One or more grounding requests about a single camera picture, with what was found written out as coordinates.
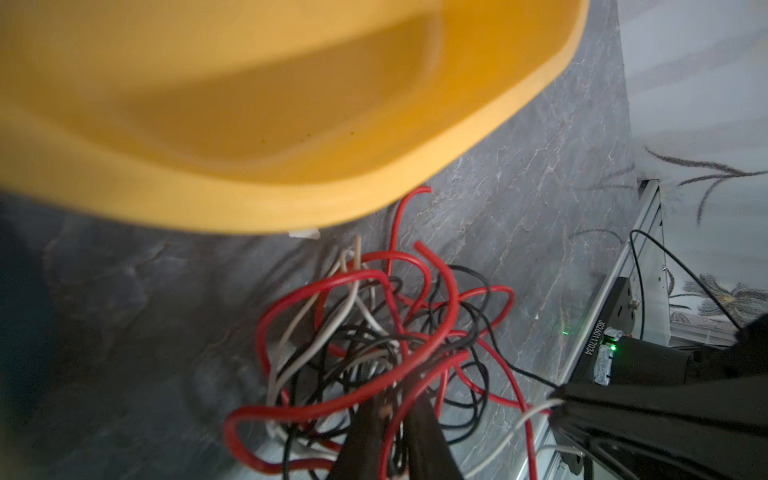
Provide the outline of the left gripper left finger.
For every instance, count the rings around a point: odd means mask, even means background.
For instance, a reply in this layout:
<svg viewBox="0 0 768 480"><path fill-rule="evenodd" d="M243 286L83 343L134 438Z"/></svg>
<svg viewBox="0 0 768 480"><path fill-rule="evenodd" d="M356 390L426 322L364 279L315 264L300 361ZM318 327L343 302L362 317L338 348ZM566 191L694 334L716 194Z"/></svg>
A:
<svg viewBox="0 0 768 480"><path fill-rule="evenodd" d="M384 409L383 395L376 395L359 405L342 449L327 476L329 480L378 478L385 430Z"/></svg>

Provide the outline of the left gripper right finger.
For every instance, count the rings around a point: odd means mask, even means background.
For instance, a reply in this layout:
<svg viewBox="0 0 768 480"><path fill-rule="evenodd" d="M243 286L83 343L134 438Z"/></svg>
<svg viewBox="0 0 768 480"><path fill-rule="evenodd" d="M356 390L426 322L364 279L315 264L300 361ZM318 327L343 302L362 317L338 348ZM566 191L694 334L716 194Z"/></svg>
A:
<svg viewBox="0 0 768 480"><path fill-rule="evenodd" d="M404 420L411 480L463 480L431 402L420 396Z"/></svg>

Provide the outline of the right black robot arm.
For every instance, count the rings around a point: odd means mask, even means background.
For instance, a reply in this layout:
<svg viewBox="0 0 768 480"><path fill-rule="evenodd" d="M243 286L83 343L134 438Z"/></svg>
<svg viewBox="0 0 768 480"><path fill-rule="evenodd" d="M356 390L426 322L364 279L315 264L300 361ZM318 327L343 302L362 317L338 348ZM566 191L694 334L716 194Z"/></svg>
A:
<svg viewBox="0 0 768 480"><path fill-rule="evenodd" d="M622 338L606 386L552 395L559 441L620 479L767 476L767 318L725 349L696 352Z"/></svg>

